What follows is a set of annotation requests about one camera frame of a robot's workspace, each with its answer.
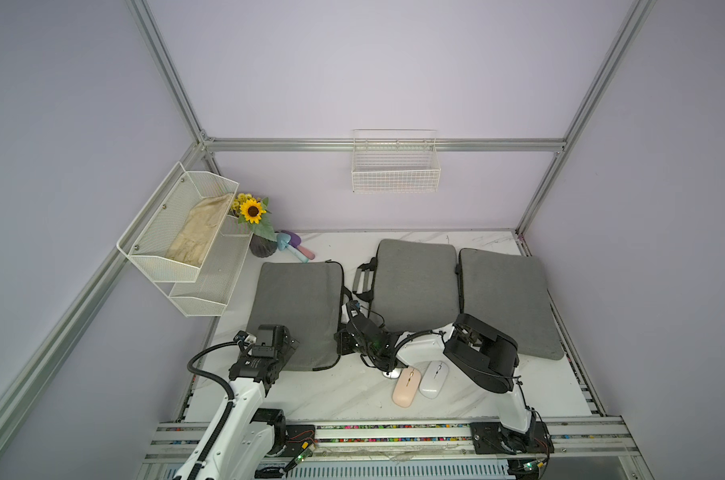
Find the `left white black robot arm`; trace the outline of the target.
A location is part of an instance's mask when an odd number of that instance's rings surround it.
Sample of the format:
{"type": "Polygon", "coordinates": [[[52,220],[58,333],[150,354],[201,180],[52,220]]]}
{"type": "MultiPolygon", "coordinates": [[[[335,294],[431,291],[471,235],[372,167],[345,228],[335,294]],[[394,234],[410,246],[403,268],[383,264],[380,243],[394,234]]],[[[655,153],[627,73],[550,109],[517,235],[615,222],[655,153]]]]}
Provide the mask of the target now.
{"type": "Polygon", "coordinates": [[[176,479],[254,479],[258,465],[272,450],[280,449],[276,422],[256,421],[256,412],[288,364],[298,342],[283,325],[266,324],[250,334],[240,331],[234,340],[210,346],[188,361],[188,371],[224,390],[204,437],[176,479]],[[240,350],[228,379],[198,367],[202,357],[222,348],[240,350]]]}

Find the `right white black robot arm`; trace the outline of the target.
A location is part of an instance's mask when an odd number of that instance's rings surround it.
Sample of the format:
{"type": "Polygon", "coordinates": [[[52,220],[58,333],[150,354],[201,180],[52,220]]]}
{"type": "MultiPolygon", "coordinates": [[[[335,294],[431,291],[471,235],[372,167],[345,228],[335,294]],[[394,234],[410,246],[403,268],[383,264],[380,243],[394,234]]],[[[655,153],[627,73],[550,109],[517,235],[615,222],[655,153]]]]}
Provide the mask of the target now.
{"type": "Polygon", "coordinates": [[[524,450],[534,442],[536,413],[519,384],[518,345],[510,336],[466,313],[443,327],[416,332],[394,332],[375,323],[373,312],[352,300],[342,307],[346,320],[336,334],[342,355],[356,353],[369,368],[399,380],[423,362],[441,362],[444,372],[455,367],[480,389],[496,396],[499,433],[509,451],[524,450]]]}

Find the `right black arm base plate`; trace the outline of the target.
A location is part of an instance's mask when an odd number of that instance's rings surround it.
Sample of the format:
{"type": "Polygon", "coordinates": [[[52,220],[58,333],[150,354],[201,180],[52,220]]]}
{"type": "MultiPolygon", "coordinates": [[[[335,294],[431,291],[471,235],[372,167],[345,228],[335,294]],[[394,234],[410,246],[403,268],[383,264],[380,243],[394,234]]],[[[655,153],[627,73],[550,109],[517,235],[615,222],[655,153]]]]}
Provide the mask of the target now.
{"type": "Polygon", "coordinates": [[[530,430],[519,433],[500,422],[473,422],[470,436],[476,454],[550,454],[554,447],[544,423],[534,420],[530,430]]]}

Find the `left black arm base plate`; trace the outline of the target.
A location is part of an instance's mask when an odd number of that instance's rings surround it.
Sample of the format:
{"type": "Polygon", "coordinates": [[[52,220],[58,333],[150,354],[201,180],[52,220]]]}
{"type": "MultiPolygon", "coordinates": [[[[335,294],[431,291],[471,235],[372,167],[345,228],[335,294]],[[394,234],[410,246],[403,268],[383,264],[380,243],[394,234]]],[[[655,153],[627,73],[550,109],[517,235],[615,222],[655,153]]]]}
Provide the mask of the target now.
{"type": "Polygon", "coordinates": [[[294,457],[302,452],[304,443],[316,438],[316,426],[310,424],[288,424],[274,427],[274,444],[266,454],[267,458],[294,457]]]}

